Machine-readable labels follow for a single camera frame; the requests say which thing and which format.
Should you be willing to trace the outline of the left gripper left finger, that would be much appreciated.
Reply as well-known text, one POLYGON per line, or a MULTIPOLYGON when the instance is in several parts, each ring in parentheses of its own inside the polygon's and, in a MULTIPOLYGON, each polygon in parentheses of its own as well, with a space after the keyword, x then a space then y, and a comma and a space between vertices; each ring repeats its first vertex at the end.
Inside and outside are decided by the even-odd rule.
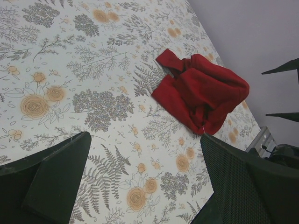
POLYGON ((65 141, 0 167, 2 224, 67 224, 90 150, 91 135, 65 141))

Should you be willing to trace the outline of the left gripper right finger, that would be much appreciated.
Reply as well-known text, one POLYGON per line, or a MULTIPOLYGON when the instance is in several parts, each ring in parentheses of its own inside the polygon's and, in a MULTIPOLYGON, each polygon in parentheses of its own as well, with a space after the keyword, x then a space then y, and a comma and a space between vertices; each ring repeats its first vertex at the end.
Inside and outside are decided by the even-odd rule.
POLYGON ((269 157, 245 152, 209 134, 200 139, 213 194, 195 224, 296 224, 299 149, 281 144, 269 157))

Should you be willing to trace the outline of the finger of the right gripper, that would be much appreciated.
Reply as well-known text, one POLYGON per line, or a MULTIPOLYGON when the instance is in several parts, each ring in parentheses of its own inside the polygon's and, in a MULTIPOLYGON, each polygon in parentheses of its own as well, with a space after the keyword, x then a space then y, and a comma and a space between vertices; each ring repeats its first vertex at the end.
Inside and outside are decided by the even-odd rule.
POLYGON ((266 114, 268 117, 279 117, 287 120, 291 120, 294 122, 299 122, 299 112, 290 112, 290 113, 271 113, 266 114))
POLYGON ((299 70, 299 58, 290 60, 275 69, 262 72, 261 74, 262 75, 273 74, 273 73, 279 73, 279 72, 291 71, 291 70, 299 70))

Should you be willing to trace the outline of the aluminium frame rail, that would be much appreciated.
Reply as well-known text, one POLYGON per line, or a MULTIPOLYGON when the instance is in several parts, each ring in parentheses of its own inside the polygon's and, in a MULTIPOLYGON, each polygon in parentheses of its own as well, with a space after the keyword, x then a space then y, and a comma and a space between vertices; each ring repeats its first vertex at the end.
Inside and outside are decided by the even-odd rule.
POLYGON ((274 148, 277 146, 276 141, 274 140, 271 132, 267 126, 261 127, 258 135, 253 139, 248 148, 245 150, 246 153, 249 153, 253 148, 256 153, 264 158, 269 158, 274 148))

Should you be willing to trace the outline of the red t shirt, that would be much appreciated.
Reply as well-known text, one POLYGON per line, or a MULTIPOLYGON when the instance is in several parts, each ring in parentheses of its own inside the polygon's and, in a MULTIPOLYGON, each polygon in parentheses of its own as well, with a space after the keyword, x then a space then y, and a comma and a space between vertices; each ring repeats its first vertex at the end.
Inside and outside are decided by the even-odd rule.
POLYGON ((200 54, 179 59, 166 49, 156 61, 167 68, 152 97, 195 134, 214 135, 249 95, 249 84, 232 70, 200 54))

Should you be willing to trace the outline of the floral patterned table mat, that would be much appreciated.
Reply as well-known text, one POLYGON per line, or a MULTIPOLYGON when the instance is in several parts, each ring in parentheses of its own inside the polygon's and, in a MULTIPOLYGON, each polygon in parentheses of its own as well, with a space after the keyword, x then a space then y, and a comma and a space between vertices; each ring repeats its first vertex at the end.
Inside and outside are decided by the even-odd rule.
POLYGON ((151 96, 166 49, 223 64, 186 0, 1 1, 1 165, 87 131, 70 223, 189 224, 213 189, 200 137, 151 96))

